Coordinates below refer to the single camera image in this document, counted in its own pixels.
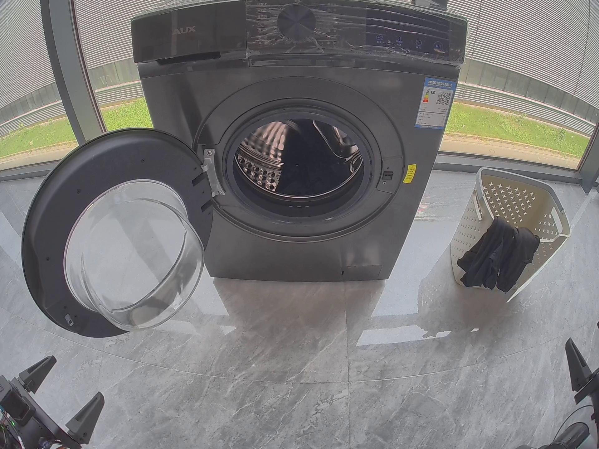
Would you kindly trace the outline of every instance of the marble floor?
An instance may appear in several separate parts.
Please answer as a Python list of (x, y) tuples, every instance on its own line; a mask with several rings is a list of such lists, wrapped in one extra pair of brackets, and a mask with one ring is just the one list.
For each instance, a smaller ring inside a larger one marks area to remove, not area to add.
[(388, 281), (205, 274), (166, 324), (93, 340), (52, 325), (25, 287), (40, 181), (0, 183), (0, 374), (55, 355), (36, 398), (64, 424), (101, 391), (95, 448), (537, 447), (575, 408), (567, 338), (599, 365), (596, 191), (552, 183), (572, 237), (510, 303), (454, 282), (449, 243), (475, 176), (433, 172)]

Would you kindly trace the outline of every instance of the basket handle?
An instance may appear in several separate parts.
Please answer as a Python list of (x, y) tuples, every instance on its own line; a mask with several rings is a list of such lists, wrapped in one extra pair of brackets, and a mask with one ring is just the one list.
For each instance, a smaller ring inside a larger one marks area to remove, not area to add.
[(480, 203), (479, 203), (479, 199), (478, 199), (478, 195), (476, 194), (476, 191), (474, 191), (472, 193), (472, 201), (475, 204), (476, 217), (478, 218), (479, 223), (480, 223), (481, 221), (483, 221), (483, 211), (482, 211), (482, 209), (480, 209)]

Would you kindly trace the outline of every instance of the yellow warning sticker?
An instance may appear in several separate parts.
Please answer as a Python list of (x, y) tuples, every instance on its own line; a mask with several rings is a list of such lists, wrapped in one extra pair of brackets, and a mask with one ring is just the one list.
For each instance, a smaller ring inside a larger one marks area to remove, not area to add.
[(406, 173), (406, 177), (404, 178), (404, 183), (411, 183), (414, 179), (414, 175), (416, 174), (416, 165), (408, 165), (408, 173)]

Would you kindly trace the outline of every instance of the control panel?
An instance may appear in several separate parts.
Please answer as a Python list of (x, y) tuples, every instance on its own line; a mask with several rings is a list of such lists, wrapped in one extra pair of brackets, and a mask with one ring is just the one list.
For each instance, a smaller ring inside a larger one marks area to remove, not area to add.
[(456, 66), (467, 31), (445, 11), (368, 0), (229, 0), (155, 12), (131, 27), (136, 62), (329, 53)]

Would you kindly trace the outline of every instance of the cable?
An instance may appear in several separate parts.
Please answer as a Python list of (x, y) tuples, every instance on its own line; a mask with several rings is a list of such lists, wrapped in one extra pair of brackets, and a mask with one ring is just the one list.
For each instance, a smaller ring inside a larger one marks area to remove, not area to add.
[(6, 429), (4, 429), (4, 426), (2, 426), (2, 425), (0, 425), (0, 429), (2, 429), (2, 435), (4, 436), (4, 442), (2, 443), (2, 447), (8, 447), (8, 444), (7, 444), (8, 439), (6, 438), (6, 432), (5, 432)]
[(558, 429), (558, 432), (557, 432), (557, 433), (555, 433), (555, 438), (553, 438), (553, 440), (555, 440), (555, 439), (558, 437), (559, 431), (561, 431), (561, 428), (562, 428), (562, 427), (564, 427), (564, 424), (568, 422), (568, 419), (570, 419), (570, 418), (571, 418), (571, 417), (574, 415), (574, 413), (575, 413), (576, 411), (580, 411), (580, 410), (581, 410), (581, 409), (583, 409), (583, 408), (592, 408), (592, 405), (591, 405), (591, 404), (587, 404), (586, 406), (580, 406), (579, 408), (576, 408), (576, 409), (574, 409), (574, 410), (572, 411), (571, 415), (569, 415), (569, 416), (568, 416), (568, 417), (565, 419), (565, 421), (564, 421), (564, 422), (562, 422), (562, 425), (559, 427), (559, 429)]

